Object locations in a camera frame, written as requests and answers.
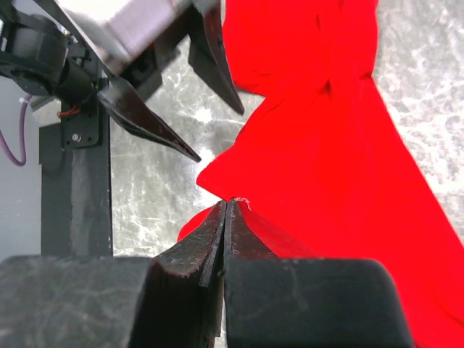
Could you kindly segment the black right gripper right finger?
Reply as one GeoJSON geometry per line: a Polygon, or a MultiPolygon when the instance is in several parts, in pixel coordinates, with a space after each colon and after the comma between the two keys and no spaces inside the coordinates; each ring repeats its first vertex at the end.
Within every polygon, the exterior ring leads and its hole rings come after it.
{"type": "Polygon", "coordinates": [[[230,347],[411,347],[396,286],[375,260],[280,258],[231,200],[224,225],[230,347]]]}

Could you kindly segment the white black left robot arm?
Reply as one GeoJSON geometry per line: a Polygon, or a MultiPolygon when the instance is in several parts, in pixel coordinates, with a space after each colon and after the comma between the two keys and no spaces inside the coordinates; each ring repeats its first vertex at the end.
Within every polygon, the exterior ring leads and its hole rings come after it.
{"type": "Polygon", "coordinates": [[[189,38],[194,72],[244,113],[229,70],[219,1],[40,1],[41,14],[1,3],[1,75],[62,102],[62,119],[103,107],[130,134],[199,155],[146,101],[189,38]]]}

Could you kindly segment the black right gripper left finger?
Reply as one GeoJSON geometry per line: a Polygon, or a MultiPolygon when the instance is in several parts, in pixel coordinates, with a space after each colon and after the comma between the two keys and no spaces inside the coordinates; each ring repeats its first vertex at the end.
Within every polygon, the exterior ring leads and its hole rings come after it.
{"type": "Polygon", "coordinates": [[[3,347],[213,347],[226,203],[156,257],[16,256],[1,264],[3,347]]]}

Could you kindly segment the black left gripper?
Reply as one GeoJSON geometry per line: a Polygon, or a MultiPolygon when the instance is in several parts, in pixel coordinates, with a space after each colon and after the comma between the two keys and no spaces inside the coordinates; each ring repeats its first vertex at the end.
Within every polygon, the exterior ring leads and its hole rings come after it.
{"type": "Polygon", "coordinates": [[[188,63],[236,113],[244,105],[231,77],[219,1],[53,1],[55,18],[76,29],[111,77],[98,99],[130,134],[201,157],[143,100],[158,88],[158,78],[178,43],[191,40],[188,63]]]}

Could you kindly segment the red t shirt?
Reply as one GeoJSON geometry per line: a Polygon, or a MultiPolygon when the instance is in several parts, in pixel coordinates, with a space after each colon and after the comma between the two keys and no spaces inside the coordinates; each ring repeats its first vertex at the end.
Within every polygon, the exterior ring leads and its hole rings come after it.
{"type": "Polygon", "coordinates": [[[227,1],[235,84],[263,96],[197,178],[282,257],[381,262],[416,347],[463,345],[463,245],[374,83],[375,1],[227,1]]]}

